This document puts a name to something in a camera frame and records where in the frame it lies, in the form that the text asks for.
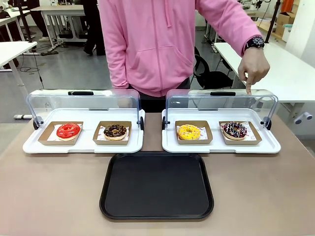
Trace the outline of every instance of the hoodie zipper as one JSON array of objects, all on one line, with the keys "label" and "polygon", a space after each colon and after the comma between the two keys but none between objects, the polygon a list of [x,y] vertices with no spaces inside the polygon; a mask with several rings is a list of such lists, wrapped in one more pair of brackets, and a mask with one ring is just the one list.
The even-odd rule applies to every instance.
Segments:
[{"label": "hoodie zipper", "polygon": [[157,65],[158,65],[158,72],[159,72],[159,81],[160,81],[160,86],[161,86],[160,96],[162,97],[163,81],[162,81],[161,64],[159,60],[158,33],[157,33],[156,15],[154,11],[154,0],[151,0],[151,3],[152,3],[152,15],[153,15],[153,28],[154,28],[155,41],[156,41],[156,50],[157,50]]}]

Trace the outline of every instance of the display case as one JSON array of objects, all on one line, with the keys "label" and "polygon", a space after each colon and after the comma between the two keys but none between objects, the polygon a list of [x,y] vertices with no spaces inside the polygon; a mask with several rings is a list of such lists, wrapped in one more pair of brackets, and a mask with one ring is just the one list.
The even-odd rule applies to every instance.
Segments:
[{"label": "display case", "polygon": [[[162,146],[168,152],[277,153],[281,146],[270,131],[277,104],[277,97],[266,90],[252,90],[252,95],[247,95],[243,89],[170,90],[166,110],[162,112]],[[210,143],[180,142],[181,126],[176,123],[194,125],[195,121],[208,123]],[[244,137],[227,138],[224,125],[231,123],[238,128],[240,124],[246,127]]]},{"label": "display case", "polygon": [[[139,109],[135,90],[37,90],[27,96],[26,102],[35,128],[23,145],[26,153],[132,153],[142,148],[145,112]],[[51,137],[56,132],[54,125],[67,122],[77,123],[82,129],[75,144]],[[103,123],[129,124],[124,139],[127,142],[99,142],[97,129]]]}]

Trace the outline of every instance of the brown paper tray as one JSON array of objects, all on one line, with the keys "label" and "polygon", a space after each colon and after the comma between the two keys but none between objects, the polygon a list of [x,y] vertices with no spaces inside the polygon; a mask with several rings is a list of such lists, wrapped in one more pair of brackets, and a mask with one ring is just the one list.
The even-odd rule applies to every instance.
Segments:
[{"label": "brown paper tray", "polygon": [[[181,126],[184,124],[191,124],[191,125],[197,126],[198,128],[205,127],[208,139],[205,139],[205,140],[179,140],[178,139],[178,133],[177,133],[177,126]],[[176,138],[177,138],[178,144],[180,144],[180,145],[193,145],[193,144],[204,144],[205,145],[205,144],[209,144],[213,139],[210,126],[206,120],[178,120],[175,122],[175,132],[176,132]]]},{"label": "brown paper tray", "polygon": [[[107,127],[109,125],[112,124],[120,124],[123,125],[124,127],[129,127],[129,137],[128,140],[119,140],[119,141],[110,141],[110,140],[97,140],[97,136],[98,136],[98,131],[100,129],[101,126]],[[98,126],[95,130],[95,133],[93,135],[93,141],[97,144],[97,145],[127,145],[128,141],[130,139],[131,136],[131,121],[101,121],[100,123],[98,123]]]},{"label": "brown paper tray", "polygon": [[229,120],[229,121],[219,121],[219,127],[220,127],[220,131],[221,131],[221,134],[223,135],[223,139],[225,141],[225,144],[226,145],[257,145],[259,144],[261,141],[262,141],[262,138],[261,136],[259,135],[258,131],[256,130],[256,128],[254,127],[254,125],[248,121],[249,125],[250,125],[250,128],[252,129],[252,132],[254,133],[255,135],[255,138],[256,140],[255,141],[244,141],[244,140],[227,140],[225,138],[225,135],[223,134],[223,130],[221,129],[221,124],[222,123],[228,123],[228,122],[239,122],[239,123],[243,123],[243,122],[246,122],[246,121],[235,121],[235,120]]},{"label": "brown paper tray", "polygon": [[[68,124],[68,123],[74,123],[74,124],[81,124],[82,125],[81,129],[80,129],[80,132],[77,134],[75,139],[70,140],[70,141],[47,141],[47,139],[49,138],[51,133],[54,131],[55,125],[57,125],[57,124]],[[52,121],[46,127],[44,132],[40,135],[40,137],[38,138],[38,141],[41,144],[46,145],[46,146],[65,146],[65,145],[73,146],[77,142],[77,140],[78,140],[82,130],[83,130],[83,122],[81,122],[81,121]]]}]

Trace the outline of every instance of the hoodie drawstring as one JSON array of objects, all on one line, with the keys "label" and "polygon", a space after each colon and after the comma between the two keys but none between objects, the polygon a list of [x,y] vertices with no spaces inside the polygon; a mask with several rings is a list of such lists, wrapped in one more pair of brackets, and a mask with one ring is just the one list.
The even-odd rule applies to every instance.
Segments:
[{"label": "hoodie drawstring", "polygon": [[169,4],[168,0],[165,0],[165,15],[166,15],[166,21],[167,21],[167,27],[171,27],[171,21],[169,19]]}]

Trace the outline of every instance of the pink hoodie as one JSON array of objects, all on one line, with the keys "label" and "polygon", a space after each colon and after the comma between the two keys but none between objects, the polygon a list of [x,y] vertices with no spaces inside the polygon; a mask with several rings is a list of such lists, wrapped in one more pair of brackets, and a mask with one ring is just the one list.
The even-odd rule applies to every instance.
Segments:
[{"label": "pink hoodie", "polygon": [[113,87],[160,97],[192,75],[195,9],[241,56],[260,35],[237,0],[99,0]]}]

